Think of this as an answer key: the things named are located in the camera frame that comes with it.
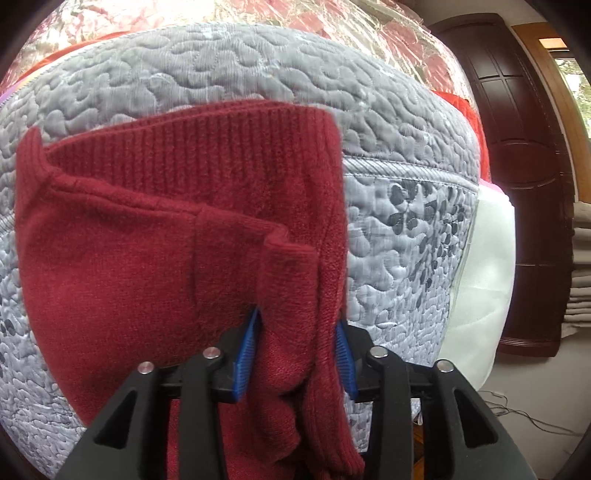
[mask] clear plastic packaging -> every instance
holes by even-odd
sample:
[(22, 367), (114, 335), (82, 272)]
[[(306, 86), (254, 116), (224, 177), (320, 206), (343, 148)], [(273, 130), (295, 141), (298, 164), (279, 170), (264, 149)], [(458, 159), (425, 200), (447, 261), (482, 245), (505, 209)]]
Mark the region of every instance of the clear plastic packaging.
[(355, 3), (361, 8), (349, 0), (65, 0), (19, 52), (0, 83), (0, 95), (39, 61), (72, 45), (116, 32), (221, 21), (313, 32), (475, 105), (455, 56), (408, 7), (384, 0), (380, 6), (387, 14), (376, 16), (364, 0)]

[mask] wooden door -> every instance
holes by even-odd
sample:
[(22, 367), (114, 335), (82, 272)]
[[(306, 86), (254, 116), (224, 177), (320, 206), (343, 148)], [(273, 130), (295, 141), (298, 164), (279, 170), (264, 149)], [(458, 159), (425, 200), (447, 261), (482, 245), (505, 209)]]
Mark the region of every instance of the wooden door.
[(468, 76), (489, 145), (492, 180), (515, 206), (515, 286), (499, 351), (554, 356), (571, 283), (574, 201), (556, 114), (499, 15), (462, 15), (430, 28)]

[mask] wooden window frame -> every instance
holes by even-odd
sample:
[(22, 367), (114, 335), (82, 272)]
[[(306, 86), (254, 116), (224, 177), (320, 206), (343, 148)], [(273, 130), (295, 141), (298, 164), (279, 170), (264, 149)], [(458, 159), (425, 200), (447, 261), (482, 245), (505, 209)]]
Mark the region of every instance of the wooden window frame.
[(589, 138), (573, 96), (566, 86), (552, 55), (540, 43), (541, 38), (558, 38), (558, 32), (546, 22), (513, 26), (513, 31), (538, 67), (563, 124), (573, 161), (578, 200), (591, 203), (591, 150)]

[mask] triangular cutout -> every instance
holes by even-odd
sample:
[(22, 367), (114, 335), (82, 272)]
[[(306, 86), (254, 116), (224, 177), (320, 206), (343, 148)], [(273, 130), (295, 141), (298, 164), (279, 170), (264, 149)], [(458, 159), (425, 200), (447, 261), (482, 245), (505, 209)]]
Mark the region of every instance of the triangular cutout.
[(127, 394), (123, 402), (115, 410), (115, 413), (107, 420), (104, 428), (96, 436), (95, 443), (118, 450), (125, 448), (137, 399), (137, 391), (133, 390)]
[(454, 390), (453, 394), (456, 397), (466, 446), (477, 448), (496, 443), (498, 439), (495, 432), (466, 394), (461, 390)]

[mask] metal pin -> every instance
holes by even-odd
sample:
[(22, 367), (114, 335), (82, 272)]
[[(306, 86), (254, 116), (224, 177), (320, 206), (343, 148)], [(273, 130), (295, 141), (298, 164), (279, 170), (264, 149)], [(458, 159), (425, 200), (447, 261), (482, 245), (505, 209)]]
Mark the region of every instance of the metal pin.
[(449, 360), (439, 360), (436, 365), (437, 369), (445, 374), (453, 372), (456, 368)]
[(138, 365), (138, 372), (142, 375), (149, 374), (154, 371), (154, 364), (152, 362), (141, 362)]
[(203, 351), (203, 356), (205, 358), (207, 358), (208, 360), (213, 360), (215, 358), (218, 358), (221, 354), (222, 354), (222, 351), (216, 346), (207, 347)]
[(385, 358), (388, 356), (388, 351), (383, 346), (373, 346), (369, 349), (369, 354), (374, 358)]

